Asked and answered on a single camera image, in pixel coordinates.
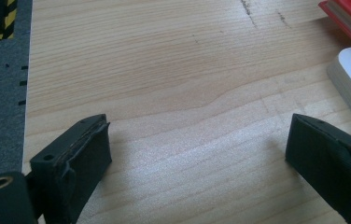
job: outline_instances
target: light wood tabletop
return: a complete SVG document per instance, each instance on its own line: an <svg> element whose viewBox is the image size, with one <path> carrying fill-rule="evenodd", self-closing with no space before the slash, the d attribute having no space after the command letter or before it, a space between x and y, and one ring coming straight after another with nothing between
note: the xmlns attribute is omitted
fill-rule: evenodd
<svg viewBox="0 0 351 224"><path fill-rule="evenodd" d="M351 133L326 68L351 41L305 0L35 0L23 171L105 113L78 223L343 223L285 162L293 113Z"/></svg>

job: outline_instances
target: black plastic part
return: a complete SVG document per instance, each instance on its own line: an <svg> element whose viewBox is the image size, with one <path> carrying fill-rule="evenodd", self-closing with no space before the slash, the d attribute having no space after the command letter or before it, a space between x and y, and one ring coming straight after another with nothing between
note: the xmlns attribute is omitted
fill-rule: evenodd
<svg viewBox="0 0 351 224"><path fill-rule="evenodd" d="M105 115L81 120L31 160L35 216L76 223L111 162Z"/></svg>
<svg viewBox="0 0 351 224"><path fill-rule="evenodd" d="M351 135L322 120L294 114L286 160L351 223Z"/></svg>
<svg viewBox="0 0 351 224"><path fill-rule="evenodd" d="M0 174L0 224L76 223L112 162L105 115L76 123L31 160L32 172Z"/></svg>
<svg viewBox="0 0 351 224"><path fill-rule="evenodd" d="M24 175L19 172L0 174L0 224L6 223L35 223Z"/></svg>

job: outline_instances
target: black clamp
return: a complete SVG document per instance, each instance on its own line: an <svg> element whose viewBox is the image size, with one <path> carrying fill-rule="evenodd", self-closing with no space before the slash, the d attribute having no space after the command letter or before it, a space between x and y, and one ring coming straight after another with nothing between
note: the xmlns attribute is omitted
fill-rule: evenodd
<svg viewBox="0 0 351 224"><path fill-rule="evenodd" d="M286 160L351 223L351 135L325 121L295 114Z"/></svg>
<svg viewBox="0 0 351 224"><path fill-rule="evenodd" d="M112 162L105 115L83 119L31 160L28 176L0 174L0 223L76 223Z"/></svg>

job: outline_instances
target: wooden surface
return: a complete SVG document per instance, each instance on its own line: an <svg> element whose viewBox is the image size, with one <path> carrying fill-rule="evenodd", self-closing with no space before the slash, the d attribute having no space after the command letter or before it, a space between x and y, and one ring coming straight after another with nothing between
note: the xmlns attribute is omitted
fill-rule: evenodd
<svg viewBox="0 0 351 224"><path fill-rule="evenodd" d="M305 0L35 0L23 166L106 113L78 223L342 223L285 163L292 113L351 133L326 75L350 40Z"/></svg>

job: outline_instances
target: dark stain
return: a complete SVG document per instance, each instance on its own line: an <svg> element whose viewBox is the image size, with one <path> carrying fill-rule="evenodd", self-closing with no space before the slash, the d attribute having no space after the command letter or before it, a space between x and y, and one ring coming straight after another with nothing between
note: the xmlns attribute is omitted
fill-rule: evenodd
<svg viewBox="0 0 351 224"><path fill-rule="evenodd" d="M279 12L278 10L276 12L277 12L277 15L280 17L280 21L283 22L288 28L291 28L286 22L286 18L283 16L283 14L281 14L281 12Z"/></svg>
<svg viewBox="0 0 351 224"><path fill-rule="evenodd" d="M249 2L247 2L246 0L240 0L243 4L243 8L246 11L247 16L249 17L249 19L251 20L252 24L257 28L257 24L255 24L254 20L252 20L251 17L251 10L250 10L250 5Z"/></svg>
<svg viewBox="0 0 351 224"><path fill-rule="evenodd" d="M195 35L192 35L192 36L193 36L193 39L195 40L195 43L199 44L199 41L195 38Z"/></svg>

